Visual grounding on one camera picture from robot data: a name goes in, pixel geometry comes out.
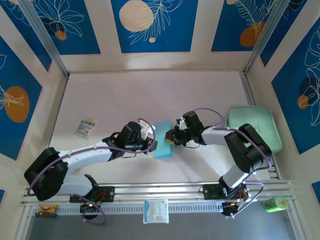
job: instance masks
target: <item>gray floor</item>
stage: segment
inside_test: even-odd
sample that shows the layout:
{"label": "gray floor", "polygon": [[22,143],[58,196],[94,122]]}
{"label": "gray floor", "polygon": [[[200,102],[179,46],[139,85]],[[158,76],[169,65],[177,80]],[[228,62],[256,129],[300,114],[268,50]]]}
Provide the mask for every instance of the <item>gray floor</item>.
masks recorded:
{"label": "gray floor", "polygon": [[286,211],[268,213],[254,202],[235,219],[221,213],[170,214],[170,224],[143,224],[143,216],[110,215],[104,226],[80,216],[35,218],[27,240],[294,240]]}

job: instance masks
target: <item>green tray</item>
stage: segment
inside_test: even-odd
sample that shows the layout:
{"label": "green tray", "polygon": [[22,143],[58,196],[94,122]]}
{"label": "green tray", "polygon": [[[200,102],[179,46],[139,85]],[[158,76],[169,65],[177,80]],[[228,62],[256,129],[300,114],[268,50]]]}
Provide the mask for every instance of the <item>green tray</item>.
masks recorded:
{"label": "green tray", "polygon": [[282,142],[274,117],[264,106],[235,106],[229,109],[226,127],[236,128],[251,124],[275,154],[282,149]]}

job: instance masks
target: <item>green can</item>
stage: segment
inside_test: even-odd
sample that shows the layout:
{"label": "green can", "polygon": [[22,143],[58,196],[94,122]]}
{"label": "green can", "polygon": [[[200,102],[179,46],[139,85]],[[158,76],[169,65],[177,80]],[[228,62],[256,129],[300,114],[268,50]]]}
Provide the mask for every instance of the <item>green can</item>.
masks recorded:
{"label": "green can", "polygon": [[288,200],[283,196],[276,196],[264,201],[263,207],[269,213],[286,210],[288,208]]}

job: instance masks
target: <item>white table surface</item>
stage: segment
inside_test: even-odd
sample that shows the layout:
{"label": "white table surface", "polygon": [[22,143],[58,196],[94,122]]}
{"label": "white table surface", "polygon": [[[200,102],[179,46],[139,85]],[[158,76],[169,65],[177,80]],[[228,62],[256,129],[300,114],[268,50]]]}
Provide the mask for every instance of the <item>white table surface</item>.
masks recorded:
{"label": "white table surface", "polygon": [[[213,108],[223,116],[230,107],[248,105],[237,71],[157,70],[72,73],[50,146],[57,151],[95,144],[129,121],[152,123],[176,119],[198,107]],[[199,111],[205,126],[219,121],[213,112]],[[75,134],[85,118],[97,121],[89,138]],[[226,147],[173,148],[172,158],[152,154],[97,163],[74,174],[90,174],[98,183],[178,183],[217,181],[234,164]],[[252,179],[270,179],[259,171]]]}

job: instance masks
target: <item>small package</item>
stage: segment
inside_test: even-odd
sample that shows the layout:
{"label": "small package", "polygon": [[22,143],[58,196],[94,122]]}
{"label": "small package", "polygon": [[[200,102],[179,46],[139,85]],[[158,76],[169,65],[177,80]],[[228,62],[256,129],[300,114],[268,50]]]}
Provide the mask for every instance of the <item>small package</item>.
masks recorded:
{"label": "small package", "polygon": [[91,131],[94,129],[96,125],[96,121],[91,118],[84,118],[81,120],[77,130],[75,131],[76,134],[88,138]]}
{"label": "small package", "polygon": [[169,223],[168,199],[144,201],[143,223],[144,224],[168,224]]}

